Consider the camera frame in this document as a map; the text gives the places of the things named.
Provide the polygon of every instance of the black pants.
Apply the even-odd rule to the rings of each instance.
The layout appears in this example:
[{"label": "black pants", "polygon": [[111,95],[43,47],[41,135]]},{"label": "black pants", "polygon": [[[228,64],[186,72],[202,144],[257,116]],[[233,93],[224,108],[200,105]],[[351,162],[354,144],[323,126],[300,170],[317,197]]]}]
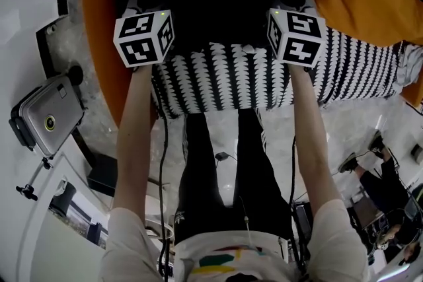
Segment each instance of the black pants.
[{"label": "black pants", "polygon": [[189,114],[185,122],[186,167],[179,186],[175,215],[175,243],[204,232],[250,230],[291,238],[291,213],[281,196],[264,150],[263,128],[253,109],[239,110],[238,166],[232,208],[222,202],[215,158],[203,114]]},{"label": "black pants", "polygon": [[408,202],[408,193],[395,171],[393,159],[382,164],[382,178],[366,171],[360,178],[365,191],[376,207],[387,215],[391,225],[401,224],[403,212],[395,213],[396,209],[404,209]]}]

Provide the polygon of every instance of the black and white cube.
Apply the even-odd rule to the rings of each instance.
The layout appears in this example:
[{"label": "black and white cube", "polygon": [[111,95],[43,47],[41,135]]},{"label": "black and white cube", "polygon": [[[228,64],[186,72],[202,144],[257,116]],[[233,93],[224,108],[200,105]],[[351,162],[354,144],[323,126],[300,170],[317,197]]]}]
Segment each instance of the black and white cube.
[{"label": "black and white cube", "polygon": [[163,62],[174,40],[169,10],[121,18],[113,42],[126,67]]},{"label": "black and white cube", "polygon": [[267,37],[279,61],[314,68],[326,44],[324,18],[270,9]]}]

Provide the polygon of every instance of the person sitting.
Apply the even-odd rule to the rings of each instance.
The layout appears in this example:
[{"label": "person sitting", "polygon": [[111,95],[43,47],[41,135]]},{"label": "person sitting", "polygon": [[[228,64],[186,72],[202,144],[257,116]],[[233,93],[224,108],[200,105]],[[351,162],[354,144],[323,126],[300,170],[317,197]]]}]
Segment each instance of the person sitting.
[{"label": "person sitting", "polygon": [[405,213],[405,206],[409,201],[408,191],[401,183],[395,168],[391,152],[383,143],[380,131],[376,131],[368,147],[377,157],[383,159],[382,176],[378,178],[357,162],[355,153],[352,153],[338,168],[338,171],[355,172],[370,199],[382,211],[391,228],[378,241],[378,247],[394,237],[400,246],[406,247],[404,262],[411,263],[420,254],[421,225],[415,220],[410,220]]}]

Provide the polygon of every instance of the orange fabric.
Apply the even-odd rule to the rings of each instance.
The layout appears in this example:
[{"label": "orange fabric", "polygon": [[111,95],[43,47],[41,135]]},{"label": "orange fabric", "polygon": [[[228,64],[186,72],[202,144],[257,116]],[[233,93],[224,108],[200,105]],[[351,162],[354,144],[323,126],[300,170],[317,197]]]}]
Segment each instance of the orange fabric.
[{"label": "orange fabric", "polygon": [[376,46],[423,44],[420,0],[315,0],[327,26]]},{"label": "orange fabric", "polygon": [[116,125],[120,125],[132,71],[127,69],[113,44],[116,9],[114,0],[82,0],[91,57],[98,81]]}]

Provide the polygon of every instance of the shoe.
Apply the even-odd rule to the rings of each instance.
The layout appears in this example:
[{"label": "shoe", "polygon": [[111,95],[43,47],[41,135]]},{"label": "shoe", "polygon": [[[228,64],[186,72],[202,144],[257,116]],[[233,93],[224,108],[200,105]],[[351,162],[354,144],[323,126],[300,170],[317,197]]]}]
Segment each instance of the shoe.
[{"label": "shoe", "polygon": [[370,141],[368,149],[369,151],[372,151],[374,153],[380,153],[382,149],[384,148],[385,148],[385,145],[383,144],[382,134],[379,130],[377,130],[375,135]]},{"label": "shoe", "polygon": [[338,167],[339,173],[352,172],[358,166],[356,154],[352,153],[346,160]]}]

